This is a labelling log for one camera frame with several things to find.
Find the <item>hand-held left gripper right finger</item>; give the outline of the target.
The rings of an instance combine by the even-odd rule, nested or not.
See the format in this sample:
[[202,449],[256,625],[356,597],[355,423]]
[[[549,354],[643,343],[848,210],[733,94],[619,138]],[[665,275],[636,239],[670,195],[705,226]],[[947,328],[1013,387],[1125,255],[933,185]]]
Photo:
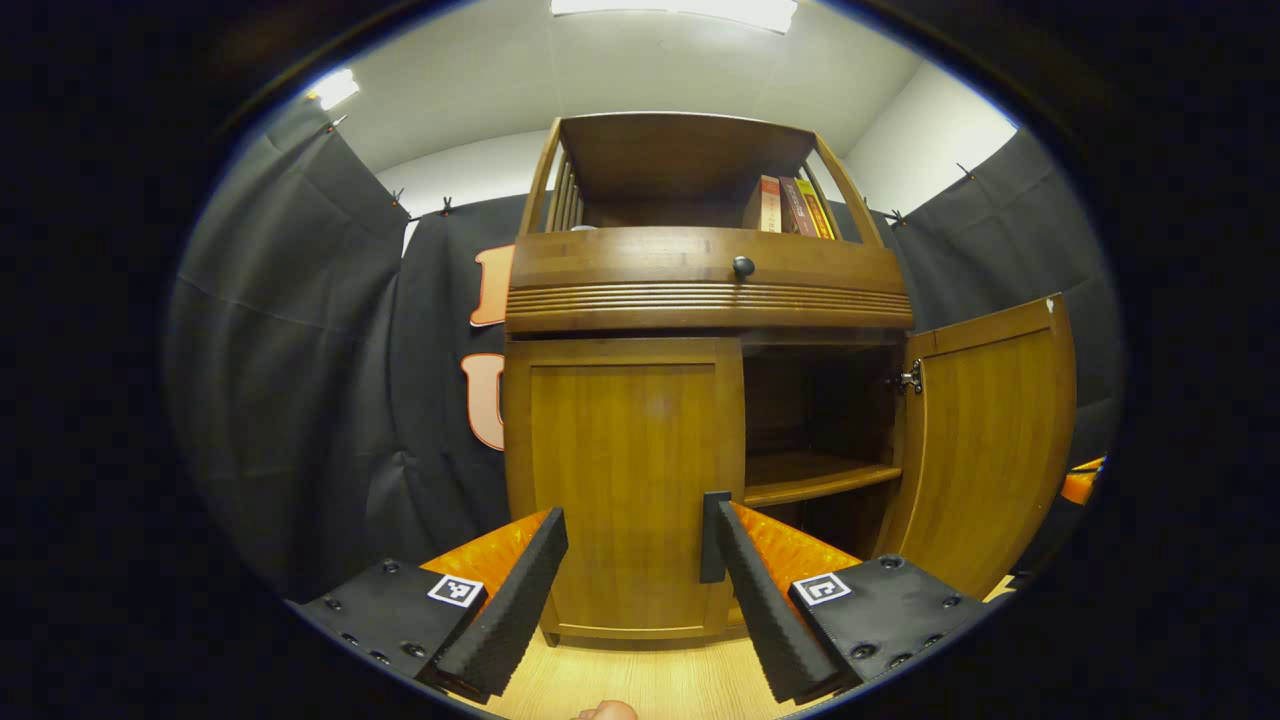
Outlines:
[[728,498],[716,501],[728,579],[780,702],[882,683],[979,625],[991,606],[901,555],[855,559]]

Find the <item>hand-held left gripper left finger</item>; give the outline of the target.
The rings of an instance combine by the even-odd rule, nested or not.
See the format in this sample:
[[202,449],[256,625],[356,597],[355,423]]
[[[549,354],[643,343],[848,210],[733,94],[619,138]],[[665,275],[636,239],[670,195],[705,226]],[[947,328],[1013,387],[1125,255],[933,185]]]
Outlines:
[[390,673],[484,705],[521,664],[568,546],[562,509],[545,509],[428,562],[379,560],[289,606]]

